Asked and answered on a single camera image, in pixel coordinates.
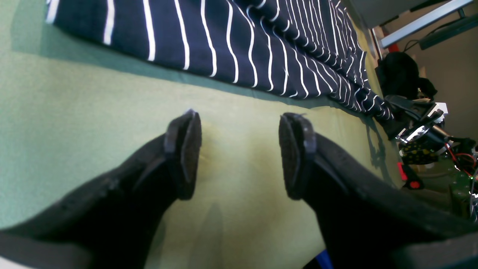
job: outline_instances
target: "black cloth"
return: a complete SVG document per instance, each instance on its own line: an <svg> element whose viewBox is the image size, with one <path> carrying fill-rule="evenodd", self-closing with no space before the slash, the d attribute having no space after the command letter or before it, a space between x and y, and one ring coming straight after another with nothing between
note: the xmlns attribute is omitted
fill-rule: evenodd
<svg viewBox="0 0 478 269"><path fill-rule="evenodd" d="M49 0L46 20L159 65L393 118L340 0Z"/></svg>
<svg viewBox="0 0 478 269"><path fill-rule="evenodd" d="M434 99L437 90L426 78L419 77L418 65L408 54L404 52L392 52L379 61L376 68L383 96L396 94L415 100L418 97L418 89Z"/></svg>

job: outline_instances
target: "striped fabric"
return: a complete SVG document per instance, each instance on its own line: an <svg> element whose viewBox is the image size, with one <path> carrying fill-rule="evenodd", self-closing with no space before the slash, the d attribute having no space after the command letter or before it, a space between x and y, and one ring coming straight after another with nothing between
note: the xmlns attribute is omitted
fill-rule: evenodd
<svg viewBox="0 0 478 269"><path fill-rule="evenodd" d="M392 119L340 0L48 0L47 23L159 65Z"/></svg>

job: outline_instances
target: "black bag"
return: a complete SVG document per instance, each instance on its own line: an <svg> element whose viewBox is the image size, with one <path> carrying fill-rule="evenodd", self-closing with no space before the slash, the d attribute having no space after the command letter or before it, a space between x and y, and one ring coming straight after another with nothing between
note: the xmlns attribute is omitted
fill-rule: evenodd
<svg viewBox="0 0 478 269"><path fill-rule="evenodd" d="M437 90L428 79L419 77L418 65L408 54L392 52L378 63L375 72L384 97L397 94L415 100L420 88L422 93L433 100Z"/></svg>

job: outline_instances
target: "blue object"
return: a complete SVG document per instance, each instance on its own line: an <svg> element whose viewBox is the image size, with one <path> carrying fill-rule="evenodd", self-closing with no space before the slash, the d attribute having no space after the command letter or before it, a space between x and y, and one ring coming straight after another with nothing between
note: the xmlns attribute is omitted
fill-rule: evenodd
<svg viewBox="0 0 478 269"><path fill-rule="evenodd" d="M322 269L334 269L327 250L322 251L315 259L319 262Z"/></svg>

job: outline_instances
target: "white stripe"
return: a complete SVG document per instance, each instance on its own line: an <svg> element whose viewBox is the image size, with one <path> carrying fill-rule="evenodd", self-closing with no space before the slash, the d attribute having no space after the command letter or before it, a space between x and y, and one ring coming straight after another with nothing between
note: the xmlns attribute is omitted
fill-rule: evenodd
<svg viewBox="0 0 478 269"><path fill-rule="evenodd" d="M330 19L332 20L330 23L332 24L332 33L334 34L334 45L335 45L335 53L338 54L338 47L337 47L337 37L335 36L335 29L334 29L334 16L332 14L333 8L330 6L329 3L329 8L330 8Z"/></svg>
<svg viewBox="0 0 478 269"><path fill-rule="evenodd" d="M283 30L283 32L287 31L290 26L291 26L291 22L287 20L287 27Z"/></svg>
<svg viewBox="0 0 478 269"><path fill-rule="evenodd" d="M305 61L305 66L312 72L312 74L314 75L314 79L315 79L315 86L317 87L317 91L319 92L319 95L320 95L320 90L319 90L319 82L317 81L317 75L315 74L314 71L312 71L312 69L310 69L309 67L309 64L307 63L307 59L304 55L302 55L304 57L304 61Z"/></svg>
<svg viewBox="0 0 478 269"><path fill-rule="evenodd" d="M51 0L50 5L48 6L48 13L46 15L46 23L52 24L55 22L59 2L60 0Z"/></svg>
<svg viewBox="0 0 478 269"><path fill-rule="evenodd" d="M266 0L262 0L262 3L260 3L259 6L257 6L257 8L258 9L262 8L265 3L266 3Z"/></svg>
<svg viewBox="0 0 478 269"><path fill-rule="evenodd" d="M264 16L261 17L261 27L262 30L264 31L264 34L267 36L267 47L269 49L269 66L268 66L268 72L267 74L269 75L269 82L271 83L271 88L267 91L271 91L274 89L274 84L272 83L272 48L271 48L271 37L266 33L266 30L264 29L264 25L262 25L262 21L264 20Z"/></svg>
<svg viewBox="0 0 478 269"><path fill-rule="evenodd" d="M329 89L330 89L330 92L333 92L334 89L332 89L332 86L330 86L330 84L327 82L327 80L322 76L322 74L320 74L319 72L319 67L317 66L317 64L315 63L316 61L314 59L312 59L312 63L315 65L315 69L317 70L317 74L319 74L319 76L322 78L322 80L327 84L327 86L329 86Z"/></svg>
<svg viewBox="0 0 478 269"><path fill-rule="evenodd" d="M307 8L305 8L305 3L304 0L302 0L302 6L304 7L304 13L305 13L305 20L307 21L307 27L309 28L310 31L310 36L312 38L312 42L314 41L314 33L310 29L310 24L309 24L309 15L307 15Z"/></svg>
<svg viewBox="0 0 478 269"><path fill-rule="evenodd" d="M317 56L317 58L322 57L322 55L324 55L325 52L326 52L326 50L322 47L322 53L319 56Z"/></svg>
<svg viewBox="0 0 478 269"><path fill-rule="evenodd" d="M391 112L390 112L390 110L389 110L388 108L387 108L387 112L388 112L388 114L389 114L389 116L387 117L387 120L389 120L389 119L390 119L390 117L392 117L392 118L393 118L393 116L392 116L392 114L391 114Z"/></svg>
<svg viewBox="0 0 478 269"><path fill-rule="evenodd" d="M327 34L325 33L325 31L322 31L322 25L324 25L324 22L322 21L322 12L320 11L320 1L317 1L317 6L318 6L318 9L319 9L319 16L317 16L317 11L315 10L314 1L312 1L312 7L314 8L315 19L317 20L317 25L319 26L319 29L321 30L320 31L320 40L322 41L322 44L325 44L327 46L327 50L330 51L330 47L329 47L328 41L327 41Z"/></svg>
<svg viewBox="0 0 478 269"><path fill-rule="evenodd" d="M299 31L299 28L298 28L298 25L297 25L297 19L295 18L294 5L292 4L292 0L289 0L289 2L291 4L292 17L294 18L295 28L297 29L297 36L295 38L293 38L293 40L297 40L300 36L300 31Z"/></svg>
<svg viewBox="0 0 478 269"><path fill-rule="evenodd" d="M367 94L367 95L365 96L365 99L362 100L362 102L360 102L360 105L363 107L363 109L365 109L365 106L363 105L363 102L365 102L368 98L369 98L369 95Z"/></svg>
<svg viewBox="0 0 478 269"><path fill-rule="evenodd" d="M347 106L345 106L345 107L348 107L350 105L350 97L352 97L352 87L350 86L350 82L348 80L347 80L347 87L348 87L349 95L348 95Z"/></svg>
<svg viewBox="0 0 478 269"><path fill-rule="evenodd" d="M174 4L176 6L176 12L178 14L178 19L179 19L179 26L181 28L181 36L183 38L183 44L184 44L184 67L183 67L183 70L188 70L189 69L189 44L187 42L186 29L184 27L184 20L183 20L183 15L181 14L181 7L179 6L179 1L174 0Z"/></svg>
<svg viewBox="0 0 478 269"><path fill-rule="evenodd" d="M254 22L253 22L252 19L250 18L250 14L249 14L250 9L252 8L252 6L253 6L253 5L247 6L247 8L246 8L246 14L247 14L247 16L249 17L249 20L250 20L250 22L252 23L252 26L254 26L254 28L255 28L256 25L254 24Z"/></svg>
<svg viewBox="0 0 478 269"><path fill-rule="evenodd" d="M108 13L106 15L105 31L103 32L103 43L111 45L111 35L115 26L115 3L113 0L108 0Z"/></svg>
<svg viewBox="0 0 478 269"><path fill-rule="evenodd" d="M281 8L279 7L279 0L277 0L277 13L275 14L275 16L272 18L271 22L277 20L277 17L279 17L279 11L281 10Z"/></svg>
<svg viewBox="0 0 478 269"><path fill-rule="evenodd" d="M275 25L272 27L272 32L274 33L274 35L277 37L277 39L279 39L279 41L281 42L282 44L282 49L284 50L284 66L285 66L285 76L284 76L284 92L281 94L281 95L284 95L285 94L285 91L287 89L287 79L289 78L289 68L288 68L288 64L287 64L287 51L285 50L285 46L284 46L284 42L282 42L282 40L279 38L279 36L276 34L276 32L274 31L275 29Z"/></svg>
<svg viewBox="0 0 478 269"><path fill-rule="evenodd" d="M333 9L334 10L334 17L335 17L335 26L337 26L338 40L340 41L340 45L342 46L342 50L344 51L344 55L347 55L345 47L344 47L344 43L342 42L342 35L341 35L341 33L343 34L344 31L342 29L339 29L339 26L337 24L337 19L342 23L342 20L338 16L338 12L337 12L337 7L338 7L339 4L340 4L340 0L338 1L336 7Z"/></svg>
<svg viewBox="0 0 478 269"><path fill-rule="evenodd" d="M295 94L293 94L293 95L289 96L289 98L291 98L291 97L294 97L294 96L297 96L297 94L298 94L298 92L297 92L297 91L295 91Z"/></svg>
<svg viewBox="0 0 478 269"><path fill-rule="evenodd" d="M338 80L338 100L339 101L342 99L341 89L342 89L342 78L339 76L339 80Z"/></svg>
<svg viewBox="0 0 478 269"><path fill-rule="evenodd" d="M307 88L305 87L305 84L304 84L304 70L302 69L302 64L300 63L299 59L297 58L297 51L292 48L292 50L294 51L295 53L295 60L297 61L297 63L299 64L299 68L300 68L300 83L302 84L302 88L305 90L305 98L307 98L307 96L309 96L309 91L307 90Z"/></svg>
<svg viewBox="0 0 478 269"><path fill-rule="evenodd" d="M358 93L359 91L360 91L360 88L355 91L355 93L354 93L354 99L355 99L355 102L357 102L357 107L358 107L358 109L360 109L360 112L362 112L362 108L360 107L359 101L357 100L357 93Z"/></svg>
<svg viewBox="0 0 478 269"><path fill-rule="evenodd" d="M234 54L234 52L232 51L232 47L231 47L231 24L232 24L232 13L233 13L233 10L232 10L232 6L229 2L227 2L228 5L229 5L229 18L228 18L228 28L226 30L226 42L228 44L228 49L229 49L229 52L231 53L232 55L232 58L234 60L234 68L235 68L235 74L234 74L234 81L232 83L237 83L238 79L239 79L239 67L238 67L238 60L236 58L236 55Z"/></svg>
<svg viewBox="0 0 478 269"><path fill-rule="evenodd" d="M149 0L143 0L144 18L146 19L146 30L148 31L149 49L150 53L148 61L154 61L156 58L156 39L154 38L154 28L152 25L151 8Z"/></svg>
<svg viewBox="0 0 478 269"><path fill-rule="evenodd" d="M345 72L347 75L348 75L350 69L352 68L352 65L354 65L354 57L351 57L351 58L352 58L352 63L351 63L350 66L348 67L347 72Z"/></svg>
<svg viewBox="0 0 478 269"><path fill-rule="evenodd" d="M344 104L345 105L345 101L347 101L347 93L350 92L350 90L348 90L348 88L350 87L349 86L349 83L348 83L348 79L345 79L345 87L346 87L346 91L345 91L345 95L344 95L344 101L343 102L340 102L341 104Z"/></svg>
<svg viewBox="0 0 478 269"><path fill-rule="evenodd" d="M206 23L206 0L201 0L201 18L203 21L204 31L206 32L207 43L209 44L209 48L211 49L212 54L212 73L210 75L210 77L212 78L216 75L217 72L217 56L216 50L212 46L211 36L209 34L209 29Z"/></svg>
<svg viewBox="0 0 478 269"><path fill-rule="evenodd" d="M365 55L365 53L362 51L362 56L360 56L360 63L358 65L358 73L360 74L360 80L363 81L363 77L362 77L362 59L363 59L363 56Z"/></svg>
<svg viewBox="0 0 478 269"><path fill-rule="evenodd" d="M294 24L292 23L291 10L289 9L289 4L287 3L287 1L285 1L285 6L287 7L287 14L289 14L289 20L290 20L291 24L294 25Z"/></svg>
<svg viewBox="0 0 478 269"><path fill-rule="evenodd" d="M241 15L244 17L244 19L246 19L247 23L249 24L249 28L250 28L250 45L249 45L248 56L249 56L250 65L252 66L252 71L254 71L254 84L252 85L252 88L255 88L257 86L257 70L256 70L256 66L254 65L254 63L252 61L252 48L254 47L254 29L252 28L252 24L249 22L246 15L244 15L244 12L242 12L242 9L239 8L239 6L238 6L238 10L241 13Z"/></svg>
<svg viewBox="0 0 478 269"><path fill-rule="evenodd" d="M375 95L375 97L373 98L372 106L371 106L371 107L369 108L369 110L367 110L367 111L370 111L370 110L373 108L373 106L375 105L375 98L376 98L377 96L378 96L378 95Z"/></svg>
<svg viewBox="0 0 478 269"><path fill-rule="evenodd" d="M304 36L307 37L307 33L305 32L305 27L304 27L304 24L302 22L302 14L300 12L299 0L295 0L295 2L297 3L297 10L299 11L299 19L300 19L300 24L302 25L302 30L304 31Z"/></svg>
<svg viewBox="0 0 478 269"><path fill-rule="evenodd" d="M342 12L342 10L340 10L340 9L337 9L337 10L338 10L340 13L342 13L342 17L344 18L344 21L346 21L346 20L347 20L347 19L346 19L346 15ZM343 31L343 32L345 32L345 35L347 35L347 37L348 37L347 27L345 26L344 21L340 20L340 22L342 23L342 29L345 29L345 31ZM349 39L348 39L348 38L345 38L344 41L345 41L346 45L347 45L348 47L350 47Z"/></svg>
<svg viewBox="0 0 478 269"><path fill-rule="evenodd" d="M345 21L345 25L347 26L347 28L350 32L350 42L354 46L354 51L352 53L355 53L357 51L357 47L355 46L355 42L354 42L353 35L352 35L352 29L350 28L350 24L349 24L348 20Z"/></svg>
<svg viewBox="0 0 478 269"><path fill-rule="evenodd" d="M314 28L314 32L315 32L315 42L317 42L319 45L321 43L319 43L319 34L317 33L317 28L315 27L315 21L314 20L314 14L312 13L312 5L311 5L311 2L309 2L309 11L310 11L310 19L312 20L312 27Z"/></svg>
<svg viewBox="0 0 478 269"><path fill-rule="evenodd" d="M331 76L329 72L327 72L327 69L326 69L325 65L320 61L318 61L318 63L322 67L324 72L332 79L332 81L335 82L335 87L338 87L337 80L333 76Z"/></svg>

